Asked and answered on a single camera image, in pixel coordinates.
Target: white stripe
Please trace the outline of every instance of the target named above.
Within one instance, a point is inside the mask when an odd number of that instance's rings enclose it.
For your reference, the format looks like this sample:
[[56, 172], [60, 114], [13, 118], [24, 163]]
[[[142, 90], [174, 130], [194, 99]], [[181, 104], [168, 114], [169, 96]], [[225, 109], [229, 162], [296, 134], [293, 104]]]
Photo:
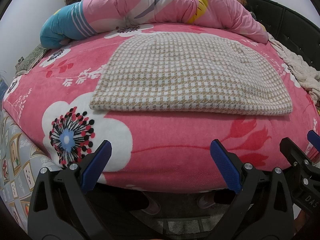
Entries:
[[71, 17], [72, 17], [72, 21], [73, 21], [73, 24], [76, 26], [76, 28], [78, 29], [78, 31], [86, 38], [88, 38], [86, 35], [84, 35], [84, 33], [78, 28], [76, 22], [75, 22], [75, 19], [73, 18], [73, 11], [74, 11], [74, 7], [72, 8], [71, 10]]
[[80, 10], [80, 4], [79, 4], [78, 7], [79, 7], [79, 15], [80, 15], [80, 18], [81, 18], [81, 20], [82, 20], [83, 25], [84, 25], [85, 27], [87, 27], [87, 29], [88, 29], [92, 34], [95, 34], [95, 33], [87, 26], [87, 24], [86, 24], [85, 21], [83, 20], [82, 15], [81, 15], [81, 10]]
[[80, 22], [80, 20], [79, 20], [79, 18], [78, 18], [78, 16], [77, 16], [77, 12], [76, 12], [76, 19], [78, 20], [78, 23], [79, 23], [79, 25], [80, 25], [80, 27], [84, 30], [84, 32], [85, 33], [87, 33], [87, 35], [90, 37], [90, 36], [92, 36], [90, 33], [88, 33], [87, 32], [87, 30], [82, 26], [82, 24], [81, 24], [81, 22]]

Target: tufted leather headboard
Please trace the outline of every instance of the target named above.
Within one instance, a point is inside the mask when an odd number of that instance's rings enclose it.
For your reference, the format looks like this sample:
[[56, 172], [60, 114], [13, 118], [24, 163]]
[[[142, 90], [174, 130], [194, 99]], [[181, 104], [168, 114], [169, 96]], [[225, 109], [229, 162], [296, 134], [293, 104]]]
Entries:
[[257, 21], [289, 50], [320, 70], [320, 29], [297, 12], [271, 0], [247, 0]]

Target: blue textured pad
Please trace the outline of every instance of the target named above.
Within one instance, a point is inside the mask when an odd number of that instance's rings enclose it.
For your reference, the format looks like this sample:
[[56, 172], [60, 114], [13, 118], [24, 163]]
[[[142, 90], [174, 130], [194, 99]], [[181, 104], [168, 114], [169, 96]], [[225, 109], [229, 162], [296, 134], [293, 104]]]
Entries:
[[106, 143], [100, 148], [99, 152], [91, 160], [85, 171], [82, 173], [81, 189], [86, 193], [88, 190], [93, 190], [97, 183], [104, 167], [107, 165], [111, 157], [111, 143]]
[[307, 135], [308, 141], [320, 152], [320, 136], [315, 131], [311, 130]]
[[238, 194], [241, 189], [240, 174], [216, 141], [211, 142], [210, 154], [226, 182], [228, 189]]

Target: metal screw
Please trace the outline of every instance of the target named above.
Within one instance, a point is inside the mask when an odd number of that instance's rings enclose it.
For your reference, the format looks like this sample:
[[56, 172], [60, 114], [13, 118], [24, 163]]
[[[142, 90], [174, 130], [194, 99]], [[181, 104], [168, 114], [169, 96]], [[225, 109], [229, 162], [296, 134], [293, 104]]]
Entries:
[[244, 167], [247, 169], [247, 170], [251, 170], [253, 168], [252, 164], [251, 163], [246, 163], [244, 165]]
[[78, 164], [76, 164], [76, 163], [72, 163], [72, 164], [69, 166], [69, 169], [72, 170], [72, 171], [76, 170], [77, 168], [78, 168]]
[[41, 170], [40, 170], [40, 173], [42, 173], [42, 174], [45, 174], [47, 172], [47, 168], [42, 168]]
[[280, 173], [282, 172], [282, 170], [281, 170], [280, 168], [276, 167], [276, 168], [275, 168], [275, 172], [278, 173], [278, 174], [280, 174]]

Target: beige and white cloth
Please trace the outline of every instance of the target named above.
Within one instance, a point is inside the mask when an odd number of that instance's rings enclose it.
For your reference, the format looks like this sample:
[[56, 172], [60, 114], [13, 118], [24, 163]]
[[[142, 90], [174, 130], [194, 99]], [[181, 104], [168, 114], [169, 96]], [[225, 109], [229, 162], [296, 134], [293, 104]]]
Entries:
[[90, 108], [285, 115], [292, 101], [255, 50], [212, 34], [140, 33], [104, 65]]
[[316, 104], [320, 100], [320, 71], [309, 66], [301, 55], [287, 49], [286, 46], [276, 41], [271, 34], [269, 34], [269, 41], [279, 57], [288, 65], [299, 84], [309, 91], [313, 102]]

